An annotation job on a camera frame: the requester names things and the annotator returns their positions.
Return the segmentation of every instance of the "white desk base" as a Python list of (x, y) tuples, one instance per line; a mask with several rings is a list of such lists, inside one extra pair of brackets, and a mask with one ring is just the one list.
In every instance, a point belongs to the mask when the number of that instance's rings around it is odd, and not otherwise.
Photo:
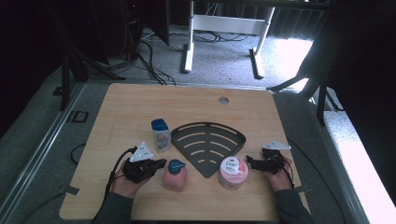
[(192, 56), (194, 52), (193, 32), (194, 30), (205, 30), (223, 33), (235, 33), (244, 35), (259, 35), (257, 48), (250, 50), (250, 56), (255, 66), (257, 76), (263, 78), (264, 68), (262, 65), (262, 45), (267, 36), (271, 19), (274, 14), (274, 7), (271, 7), (271, 13), (266, 15), (264, 20), (252, 20), (219, 16), (194, 15), (194, 2), (190, 2), (190, 22), (189, 22), (189, 44), (187, 46), (186, 63), (184, 70), (186, 73), (192, 71)]

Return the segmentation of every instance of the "pink pump bottle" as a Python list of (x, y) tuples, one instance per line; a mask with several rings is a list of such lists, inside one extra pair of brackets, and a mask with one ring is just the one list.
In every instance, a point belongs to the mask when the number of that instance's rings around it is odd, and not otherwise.
[(179, 160), (169, 161), (163, 174), (163, 187), (175, 192), (184, 190), (187, 180), (186, 163)]

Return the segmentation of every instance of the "gray carpet floor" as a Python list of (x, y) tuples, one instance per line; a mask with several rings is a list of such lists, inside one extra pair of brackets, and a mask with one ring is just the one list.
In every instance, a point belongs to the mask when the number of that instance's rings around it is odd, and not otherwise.
[[(153, 65), (172, 76), (178, 85), (265, 89), (294, 77), (312, 43), (309, 40), (285, 40), (269, 36), (262, 53), (266, 77), (256, 79), (253, 76), (248, 50), (256, 46), (257, 36), (249, 36), (244, 40), (233, 42), (195, 42), (192, 72), (186, 74), (183, 72), (182, 62), (187, 37), (179, 28), (175, 28), (173, 34), (169, 47), (155, 36), (149, 36), (145, 41), (152, 46)], [(146, 45), (141, 45), (139, 52), (149, 60), (149, 48)], [(122, 62), (121, 57), (111, 58), (112, 64)], [(137, 60), (130, 65), (114, 71), (119, 76), (126, 77), (125, 81), (120, 82), (159, 85), (141, 61)], [(74, 154), (77, 160), (84, 149), (79, 146), (89, 137), (106, 89), (110, 83), (115, 82), (102, 74), (94, 73), (91, 69), (90, 74), (90, 80), (83, 86), (81, 94), (73, 105), (74, 112), (89, 113), (87, 121), (79, 123), (69, 119), (63, 125), (29, 188), (22, 192), (23, 197), (13, 211), (9, 223), (89, 223), (87, 220), (66, 221), (59, 217), (59, 209), (64, 198), (62, 194), (48, 203), (43, 204), (43, 202), (58, 195), (59, 188), (70, 183), (77, 167), (70, 159), (71, 151), (77, 149)], [(163, 76), (163, 79), (167, 80), (168, 85), (172, 85), (166, 76)], [(61, 98), (52, 93), (61, 85), (60, 80), (60, 70), (50, 75), (22, 115), (1, 139), (0, 201), (7, 197), (8, 191), (18, 181), (26, 162), (32, 157), (51, 123), (59, 115)], [(315, 105), (298, 94), (299, 88), (298, 85), (292, 86), (285, 91), (275, 93), (274, 98), (286, 136), (298, 145), (320, 171), (318, 173), (302, 151), (291, 144), (294, 162), (302, 183), (311, 188), (306, 193), (306, 198), (312, 217), (317, 223), (333, 224), (343, 223), (345, 216), (345, 223), (355, 223), (329, 160), (328, 151), (325, 149), (329, 146), (323, 138), (328, 140), (330, 136), (323, 135), (323, 127), (318, 125), (315, 118)], [(328, 106), (327, 113), (338, 112), (333, 112)]]

